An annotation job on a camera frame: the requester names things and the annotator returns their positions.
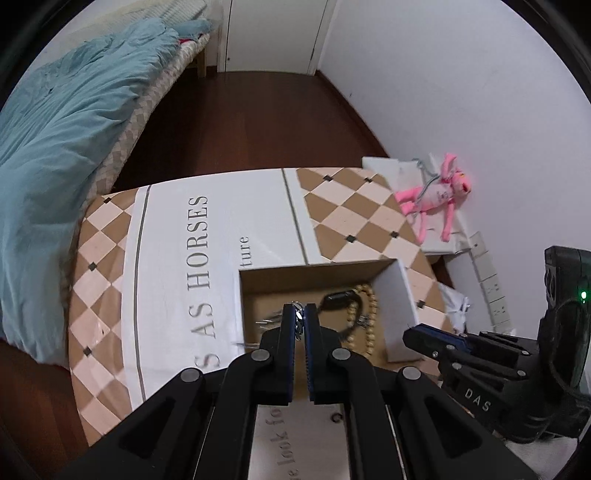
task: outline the metal pivot bolt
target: metal pivot bolt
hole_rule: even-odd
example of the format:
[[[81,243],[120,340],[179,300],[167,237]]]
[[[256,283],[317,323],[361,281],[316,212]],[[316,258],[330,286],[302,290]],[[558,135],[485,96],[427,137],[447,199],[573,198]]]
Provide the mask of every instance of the metal pivot bolt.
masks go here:
[[[335,348],[332,355],[335,360],[348,360],[351,357],[351,352],[346,348]]]
[[[330,416],[330,421],[333,423],[341,423],[343,421],[343,414],[336,411]]]
[[[271,356],[271,354],[267,350],[265,350],[264,348],[259,348],[258,350],[255,350],[253,353],[251,353],[251,358],[255,362],[264,362],[270,356]]]
[[[196,368],[186,368],[181,372],[181,380],[185,383],[195,382],[201,374]]]
[[[421,371],[417,367],[405,367],[402,369],[402,376],[407,380],[418,380],[421,378]]]

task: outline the white cloth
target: white cloth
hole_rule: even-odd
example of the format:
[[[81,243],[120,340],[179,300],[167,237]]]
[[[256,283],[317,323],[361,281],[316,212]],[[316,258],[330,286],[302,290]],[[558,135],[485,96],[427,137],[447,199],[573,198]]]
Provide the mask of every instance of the white cloth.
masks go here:
[[[462,333],[466,325],[466,311],[470,306],[468,297],[443,283],[437,283],[437,286],[445,303],[447,318],[452,323],[453,329]]]
[[[506,441],[505,445],[537,473],[540,480],[552,480],[569,461],[577,443],[577,439],[560,437],[526,444]]]

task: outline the pink plush toy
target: pink plush toy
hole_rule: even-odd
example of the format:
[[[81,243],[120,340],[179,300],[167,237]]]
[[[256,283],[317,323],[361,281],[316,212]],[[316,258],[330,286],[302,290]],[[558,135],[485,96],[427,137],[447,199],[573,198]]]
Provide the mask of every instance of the pink plush toy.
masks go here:
[[[421,214],[421,226],[418,234],[418,241],[422,244],[427,235],[425,218],[429,210],[447,204],[445,214],[445,226],[441,232],[441,240],[449,242],[452,232],[453,214],[456,210],[456,199],[464,198],[472,189],[468,177],[456,167],[456,155],[450,153],[445,155],[441,166],[441,176],[438,183],[433,183],[424,190],[424,187],[415,187],[396,194],[396,200],[402,208],[402,214]]]

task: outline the electrical outlet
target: electrical outlet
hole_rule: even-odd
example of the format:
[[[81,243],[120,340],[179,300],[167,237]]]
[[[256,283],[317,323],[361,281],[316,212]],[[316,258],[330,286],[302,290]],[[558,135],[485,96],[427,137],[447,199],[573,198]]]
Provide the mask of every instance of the electrical outlet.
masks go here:
[[[501,291],[498,275],[493,275],[491,278],[487,278],[485,281],[481,282],[481,285],[488,303],[492,303],[495,300],[504,297],[503,292]]]
[[[480,281],[486,280],[487,278],[491,278],[493,275],[496,275],[496,270],[492,265],[491,255],[489,252],[479,256],[478,258],[475,258],[474,266],[476,267],[476,272],[478,273],[478,278]]]
[[[489,303],[491,309],[492,323],[499,325],[500,323],[509,320],[509,312],[507,311],[507,303],[505,297]]]
[[[470,251],[472,252],[472,256],[474,258],[479,257],[486,252],[486,245],[484,244],[484,240],[482,239],[482,234],[480,232],[476,232],[470,237],[470,245]]]

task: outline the open box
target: open box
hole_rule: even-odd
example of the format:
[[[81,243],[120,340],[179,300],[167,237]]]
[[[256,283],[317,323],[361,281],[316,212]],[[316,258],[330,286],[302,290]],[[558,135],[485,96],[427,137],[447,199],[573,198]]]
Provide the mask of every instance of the open box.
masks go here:
[[[436,362],[424,359],[402,342],[404,331],[417,325],[419,320],[406,270],[402,262],[396,259],[240,271],[244,340],[246,343],[259,342],[263,330],[256,321],[281,310],[286,303],[299,301],[302,304],[318,305],[328,293],[348,290],[366,283],[372,286],[378,301],[371,362],[377,367],[391,370],[413,364],[436,377],[439,374]],[[366,296],[362,295],[362,298],[366,305]],[[345,310],[322,312],[319,315],[322,326],[337,331],[346,327],[346,319]],[[353,351],[363,354],[366,346],[365,331],[358,328],[353,337]],[[302,342],[297,342],[295,352],[295,391],[299,395],[305,393],[299,387],[305,388],[306,385]]]
[[[368,283],[378,301],[371,362],[391,370],[413,364],[432,377],[438,376],[436,362],[423,358],[402,343],[402,334],[410,326],[418,324],[418,316],[406,269],[400,260],[242,270],[239,275],[245,342],[259,342],[263,331],[256,321],[281,310],[286,303],[299,301],[318,305],[327,293]],[[367,298],[362,295],[362,299],[365,311]],[[347,312],[321,312],[319,320],[323,326],[342,330],[347,325]],[[356,329],[354,343],[354,351],[365,352],[363,329]],[[335,414],[340,413],[341,406],[314,405],[308,400],[304,342],[295,343],[295,362],[292,403],[287,407],[258,407],[249,479],[348,480],[345,425],[332,420]],[[288,445],[285,447],[287,450],[279,449],[278,439],[285,440],[282,445]]]

